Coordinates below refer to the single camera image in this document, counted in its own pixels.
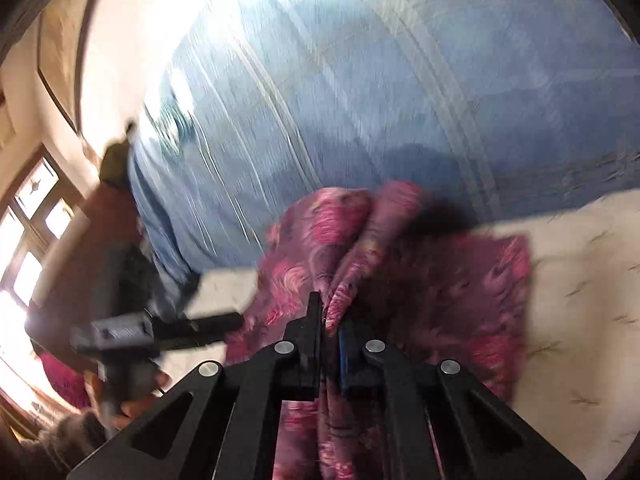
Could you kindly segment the person's left hand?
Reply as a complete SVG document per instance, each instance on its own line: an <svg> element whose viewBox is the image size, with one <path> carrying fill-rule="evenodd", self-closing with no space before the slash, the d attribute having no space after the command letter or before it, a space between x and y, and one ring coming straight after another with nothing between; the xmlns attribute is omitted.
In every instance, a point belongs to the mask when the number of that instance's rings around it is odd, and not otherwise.
<svg viewBox="0 0 640 480"><path fill-rule="evenodd" d="M171 377L163 370L160 370L154 379L151 388L133 399L128 399L116 410L114 414L108 414L104 408L104 382L97 374L93 372L85 372L85 389L91 403L91 409L96 414L100 423L105 429L112 428L122 430L126 428L130 422L140 417L152 404L160 397L160 392L171 383Z"/></svg>

